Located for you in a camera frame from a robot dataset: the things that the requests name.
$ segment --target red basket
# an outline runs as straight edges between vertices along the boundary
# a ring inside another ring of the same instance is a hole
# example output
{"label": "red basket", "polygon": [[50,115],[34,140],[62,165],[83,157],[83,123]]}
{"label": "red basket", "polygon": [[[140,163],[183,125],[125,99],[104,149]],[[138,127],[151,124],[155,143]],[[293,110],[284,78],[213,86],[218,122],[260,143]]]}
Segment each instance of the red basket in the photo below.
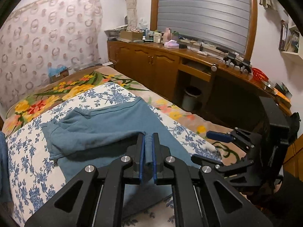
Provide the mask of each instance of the red basket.
{"label": "red basket", "polygon": [[269,78],[265,75],[265,73],[262,72],[261,70],[259,70],[258,68],[253,67],[252,74],[254,76],[254,80],[256,80],[256,81],[261,81],[261,80],[268,81],[269,80]]}

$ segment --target trash bin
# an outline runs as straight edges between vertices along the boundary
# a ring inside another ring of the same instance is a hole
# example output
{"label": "trash bin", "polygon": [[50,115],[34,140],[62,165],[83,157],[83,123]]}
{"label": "trash bin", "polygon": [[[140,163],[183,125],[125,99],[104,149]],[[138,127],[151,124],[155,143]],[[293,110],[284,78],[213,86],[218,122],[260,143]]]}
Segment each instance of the trash bin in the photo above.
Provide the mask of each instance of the trash bin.
{"label": "trash bin", "polygon": [[197,97],[201,95],[201,90],[194,86],[188,86],[184,91],[185,94],[182,102],[182,109],[191,112],[197,103]]}

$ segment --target cardboard box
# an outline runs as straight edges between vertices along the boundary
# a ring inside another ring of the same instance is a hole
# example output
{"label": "cardboard box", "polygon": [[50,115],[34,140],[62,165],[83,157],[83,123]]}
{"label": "cardboard box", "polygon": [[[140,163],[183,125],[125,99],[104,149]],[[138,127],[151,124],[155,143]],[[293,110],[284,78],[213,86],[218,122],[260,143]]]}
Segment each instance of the cardboard box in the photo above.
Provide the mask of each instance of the cardboard box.
{"label": "cardboard box", "polygon": [[54,83],[54,82],[57,82],[58,80],[60,79],[63,79],[65,77],[67,77],[69,75],[69,70],[66,69],[62,72],[60,72],[60,74],[57,74],[57,75],[54,75],[54,76],[51,76],[50,79],[51,79],[51,83]]}
{"label": "cardboard box", "polygon": [[119,37],[129,41],[142,40],[144,32],[120,31]]}

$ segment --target blue floral sheet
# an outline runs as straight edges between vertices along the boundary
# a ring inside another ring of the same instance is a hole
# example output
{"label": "blue floral sheet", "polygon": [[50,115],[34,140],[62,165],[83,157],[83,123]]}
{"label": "blue floral sheet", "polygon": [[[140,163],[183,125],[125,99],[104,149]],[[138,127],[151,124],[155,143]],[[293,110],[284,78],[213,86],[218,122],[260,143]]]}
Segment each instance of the blue floral sheet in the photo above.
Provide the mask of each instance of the blue floral sheet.
{"label": "blue floral sheet", "polygon": [[[135,100],[136,96],[123,87],[109,82],[69,99],[38,116],[7,138],[9,148],[9,178],[12,191],[12,216],[24,226],[34,214],[66,183],[58,166],[49,161],[46,139],[41,123],[52,118],[60,120],[74,107],[96,109]],[[150,106],[171,134],[190,154],[220,159],[215,147],[186,129],[161,111]],[[122,226],[172,226],[174,209],[172,197],[123,221]]]}

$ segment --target wall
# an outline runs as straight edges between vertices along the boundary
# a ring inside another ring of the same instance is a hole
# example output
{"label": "wall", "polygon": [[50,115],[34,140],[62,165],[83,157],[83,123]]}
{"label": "wall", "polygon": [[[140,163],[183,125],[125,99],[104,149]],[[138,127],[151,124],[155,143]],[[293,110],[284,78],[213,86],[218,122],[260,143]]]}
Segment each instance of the wall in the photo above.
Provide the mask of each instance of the wall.
{"label": "wall", "polygon": [[[291,111],[299,112],[303,117],[303,66],[284,59],[278,50],[281,18],[285,19],[281,6],[277,12],[258,4],[258,25],[251,64],[261,69],[272,82],[283,82],[287,86],[292,93]],[[298,136],[302,133],[303,124]]]}
{"label": "wall", "polygon": [[[27,4],[37,0],[21,0],[14,10],[19,9]],[[126,16],[125,0],[100,0],[103,10],[101,31],[98,35],[98,49],[103,62],[108,61],[107,56],[107,36],[104,30],[112,29],[117,26],[124,25],[124,18]],[[0,105],[0,116],[5,120],[6,111]]]}
{"label": "wall", "polygon": [[152,0],[137,0],[137,17],[138,21],[141,18],[145,20],[148,24],[148,28],[150,26],[151,20],[151,3]]}

